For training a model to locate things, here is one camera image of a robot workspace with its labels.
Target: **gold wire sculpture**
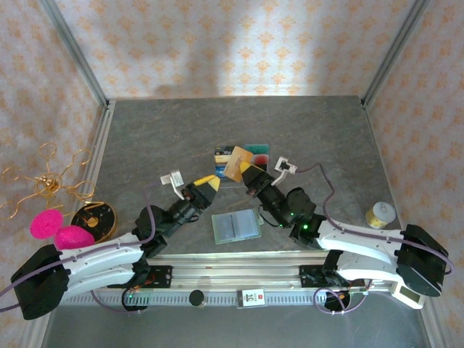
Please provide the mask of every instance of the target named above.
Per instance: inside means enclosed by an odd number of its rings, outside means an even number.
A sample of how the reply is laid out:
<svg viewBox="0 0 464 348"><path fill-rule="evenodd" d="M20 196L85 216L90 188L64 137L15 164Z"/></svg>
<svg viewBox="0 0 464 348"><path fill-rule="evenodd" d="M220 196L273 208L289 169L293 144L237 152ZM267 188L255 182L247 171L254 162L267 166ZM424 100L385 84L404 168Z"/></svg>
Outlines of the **gold wire sculpture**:
<svg viewBox="0 0 464 348"><path fill-rule="evenodd" d="M74 186L66 186L63 185L63 175L67 172L68 169L70 169L75 163L76 163L76 157L78 154L81 152L84 152L88 154L88 159L84 162L79 163L79 165L86 165L87 163L90 162L92 158L92 152L88 149L80 149L77 150L77 152L74 153L72 156L72 162L60 173L55 173L50 170L50 158L53 157L58 150L58 146L53 143L53 142L47 142L40 146L38 148L38 155L42 158L45 159L45 165L46 165L46 172L40 174L38 177L28 177L25 175L22 175L21 168L19 168L16 165L13 165L11 167L8 167L3 171L1 174L1 179L5 183L13 183L18 179L24 179L24 180L29 180L33 181L35 183L33 193L30 194L29 196L21 198L19 201L16 202L16 207L14 212L9 216L9 217L2 217L1 216L1 211L5 209L6 206L9 204L14 205L14 202L12 200L8 200L5 203L0 205L0 220L10 220L16 216L18 211L20 210L20 205L27 199L34 198L34 197L42 197L46 199L46 209L59 209L63 210L65 206L63 204L59 204L56 206L53 206L53 201L56 198L56 195L58 192L63 191L66 194L71 194L73 195L76 199L78 199L81 202L86 202L87 199L91 199L94 196L95 192L95 184L92 183L89 180L84 180L81 181L80 183L74 185ZM82 193L81 192L81 186L84 184L89 184L89 188L91 189L91 192L89 193ZM74 212L69 212L64 214L64 216L68 216L73 214Z"/></svg>

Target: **metal corner post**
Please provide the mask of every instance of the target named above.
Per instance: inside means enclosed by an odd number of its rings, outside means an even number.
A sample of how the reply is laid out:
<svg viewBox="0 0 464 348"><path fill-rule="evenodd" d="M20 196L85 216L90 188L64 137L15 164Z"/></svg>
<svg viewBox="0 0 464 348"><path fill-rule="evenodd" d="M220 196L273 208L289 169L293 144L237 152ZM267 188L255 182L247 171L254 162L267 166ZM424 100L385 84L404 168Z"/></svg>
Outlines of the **metal corner post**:
<svg viewBox="0 0 464 348"><path fill-rule="evenodd" d="M59 36L63 40L67 50L71 53L71 56L76 65L79 67L79 70L82 72L83 77L86 79L90 89L94 93L96 100L100 103L100 105L104 107L107 106L108 100L104 95L102 87L90 68L90 65L80 49L78 42L75 40L73 33L71 33L71 30L67 25L63 14L59 10L57 3L55 0L40 0L40 3L49 16L51 23L57 30Z"/></svg>
<svg viewBox="0 0 464 348"><path fill-rule="evenodd" d="M382 83L386 80L390 70L396 62L403 47L407 43L408 38L414 31L414 28L421 19L429 2L430 0L416 0L412 5L411 10L407 14L405 21L398 31L398 34L395 36L389 50L382 60L374 79L370 83L368 90L365 92L364 97L361 98L364 108L366 108L376 97L378 90L382 86Z"/></svg>

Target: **wall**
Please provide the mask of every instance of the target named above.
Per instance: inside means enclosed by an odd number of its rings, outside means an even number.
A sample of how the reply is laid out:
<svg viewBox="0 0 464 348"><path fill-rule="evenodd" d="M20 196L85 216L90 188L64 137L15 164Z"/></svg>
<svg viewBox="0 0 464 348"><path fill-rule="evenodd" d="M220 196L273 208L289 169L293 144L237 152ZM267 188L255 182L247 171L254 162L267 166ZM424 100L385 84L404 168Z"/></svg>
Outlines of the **wall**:
<svg viewBox="0 0 464 348"><path fill-rule="evenodd" d="M413 0L57 0L109 98L362 95Z"/></svg>
<svg viewBox="0 0 464 348"><path fill-rule="evenodd" d="M448 249L457 274L440 299L456 347L464 339L464 3L432 1L369 115L405 222Z"/></svg>
<svg viewBox="0 0 464 348"><path fill-rule="evenodd" d="M43 173L45 163L37 151L46 141L59 147L52 170L63 170L73 153L88 145L98 104L38 1L2 1L0 22L0 171L16 164L25 175ZM75 183L77 175L73 167L65 183ZM31 182L0 181L0 204L32 190ZM44 207L44 200L33 198L14 219L0 221L0 289L41 245L28 225ZM7 215L0 210L0 217ZM14 292L0 303L17 303ZM25 325L20 310L2 313L1 346L18 347Z"/></svg>

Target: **white plastic bracket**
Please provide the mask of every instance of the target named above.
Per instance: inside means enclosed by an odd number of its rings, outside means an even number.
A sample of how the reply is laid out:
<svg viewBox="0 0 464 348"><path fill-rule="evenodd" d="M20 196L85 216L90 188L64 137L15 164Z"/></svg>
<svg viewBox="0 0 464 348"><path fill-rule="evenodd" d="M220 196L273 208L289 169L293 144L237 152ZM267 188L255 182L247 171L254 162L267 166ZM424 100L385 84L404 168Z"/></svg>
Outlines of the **white plastic bracket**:
<svg viewBox="0 0 464 348"><path fill-rule="evenodd" d="M161 178L161 184L167 185L171 184L173 187L174 193L180 198L185 199L182 193L177 189L180 185L183 185L183 179L181 175L181 171L179 169L171 170L170 174L164 175Z"/></svg>
<svg viewBox="0 0 464 348"><path fill-rule="evenodd" d="M297 172L297 166L291 165L289 163L289 159L285 157L279 157L277 164L274 167L274 170L281 172L278 178L276 178L272 183L271 186L275 186L281 183L288 173L295 174Z"/></svg>

